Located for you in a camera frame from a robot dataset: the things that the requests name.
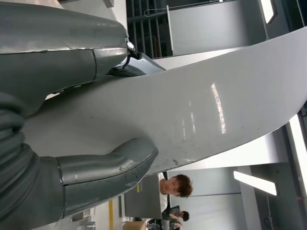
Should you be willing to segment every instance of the young man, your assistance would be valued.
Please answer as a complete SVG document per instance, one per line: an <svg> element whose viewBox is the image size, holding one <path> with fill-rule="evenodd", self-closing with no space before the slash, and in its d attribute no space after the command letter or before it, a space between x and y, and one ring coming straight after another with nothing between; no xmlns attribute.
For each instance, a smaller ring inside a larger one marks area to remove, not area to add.
<svg viewBox="0 0 307 230"><path fill-rule="evenodd" d="M193 191L192 183L188 176L177 175L166 180L162 172L158 174L160 187L161 212L167 207L167 195L188 197Z"/></svg>
<svg viewBox="0 0 307 230"><path fill-rule="evenodd" d="M162 213L162 217L166 220L178 220L182 218L183 221L190 219L190 214L187 211L181 211L179 205L172 208L167 208Z"/></svg>

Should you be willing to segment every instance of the gray robot arm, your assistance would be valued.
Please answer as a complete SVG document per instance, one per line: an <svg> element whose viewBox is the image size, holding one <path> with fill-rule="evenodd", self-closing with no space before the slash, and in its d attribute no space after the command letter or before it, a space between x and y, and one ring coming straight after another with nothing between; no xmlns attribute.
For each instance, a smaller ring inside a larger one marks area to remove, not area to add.
<svg viewBox="0 0 307 230"><path fill-rule="evenodd" d="M144 138L107 155L59 158L39 157L23 143L23 117L48 94L98 81L110 69L118 76L117 69L129 66L128 38L119 23L2 2L0 28L0 229L36 228L119 196L139 182L158 154Z"/></svg>
<svg viewBox="0 0 307 230"><path fill-rule="evenodd" d="M73 11L0 2L0 92L26 115L47 95L103 80L164 69L137 53L120 23Z"/></svg>
<svg viewBox="0 0 307 230"><path fill-rule="evenodd" d="M158 154L136 138L107 155L38 157L24 144L23 106L0 93L0 229L29 230L133 188Z"/></svg>

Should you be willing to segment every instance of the ceiling light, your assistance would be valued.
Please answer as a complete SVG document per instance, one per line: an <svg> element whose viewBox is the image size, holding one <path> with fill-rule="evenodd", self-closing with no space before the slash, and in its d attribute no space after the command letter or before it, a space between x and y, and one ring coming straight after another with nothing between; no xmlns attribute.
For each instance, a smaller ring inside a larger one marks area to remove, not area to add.
<svg viewBox="0 0 307 230"><path fill-rule="evenodd" d="M265 15L265 22L268 24L274 17L274 8L271 0L261 0L261 5Z"/></svg>
<svg viewBox="0 0 307 230"><path fill-rule="evenodd" d="M276 196L276 186L271 181L234 171L234 179Z"/></svg>
<svg viewBox="0 0 307 230"><path fill-rule="evenodd" d="M307 151L304 139L302 138L302 129L300 128L298 115L291 118L291 120L290 120L290 126L304 183L305 191L307 191Z"/></svg>

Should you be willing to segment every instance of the brown hair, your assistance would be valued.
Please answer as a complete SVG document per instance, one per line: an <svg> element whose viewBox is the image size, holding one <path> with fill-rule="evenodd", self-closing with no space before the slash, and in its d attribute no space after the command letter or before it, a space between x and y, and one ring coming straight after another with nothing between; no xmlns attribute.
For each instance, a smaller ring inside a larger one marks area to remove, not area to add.
<svg viewBox="0 0 307 230"><path fill-rule="evenodd" d="M188 176L179 174L175 176L178 182L178 193L180 197L188 197L193 191L192 182Z"/></svg>

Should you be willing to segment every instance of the gray wall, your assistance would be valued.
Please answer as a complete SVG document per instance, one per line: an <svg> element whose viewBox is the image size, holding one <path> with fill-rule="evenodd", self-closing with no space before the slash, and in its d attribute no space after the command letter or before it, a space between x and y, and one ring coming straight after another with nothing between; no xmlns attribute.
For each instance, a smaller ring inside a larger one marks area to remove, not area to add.
<svg viewBox="0 0 307 230"><path fill-rule="evenodd" d="M287 34L290 32L282 1L275 0L274 2L278 14L275 18L273 19L271 23L266 24L266 30L269 39Z"/></svg>
<svg viewBox="0 0 307 230"><path fill-rule="evenodd" d="M171 197L172 206L190 213L184 229L246 230L240 184L233 172L237 167L169 172L169 176L185 174L193 181L189 198Z"/></svg>
<svg viewBox="0 0 307 230"><path fill-rule="evenodd" d="M279 194L269 196L273 224L285 230L304 230L291 168L288 163L250 166L253 176L272 181L277 184ZM260 219L268 216L265 193L255 189Z"/></svg>
<svg viewBox="0 0 307 230"><path fill-rule="evenodd" d="M239 0L250 45L265 41L265 24L259 0Z"/></svg>
<svg viewBox="0 0 307 230"><path fill-rule="evenodd" d="M172 199L174 206L188 211L190 220L183 222L187 230L246 230L240 194L194 196Z"/></svg>
<svg viewBox="0 0 307 230"><path fill-rule="evenodd" d="M238 167L238 172L252 175L250 166ZM243 206L244 207L245 219L247 230L261 230L261 222L258 212L255 189L246 183L240 182Z"/></svg>
<svg viewBox="0 0 307 230"><path fill-rule="evenodd" d="M234 178L237 167L172 171L169 176L185 174L193 181L191 196L240 193L240 183Z"/></svg>
<svg viewBox="0 0 307 230"><path fill-rule="evenodd" d="M62 3L62 6L69 11L116 20L113 11L110 8L107 8L104 0L77 0Z"/></svg>
<svg viewBox="0 0 307 230"><path fill-rule="evenodd" d="M174 55L250 44L237 0L170 11L170 22Z"/></svg>

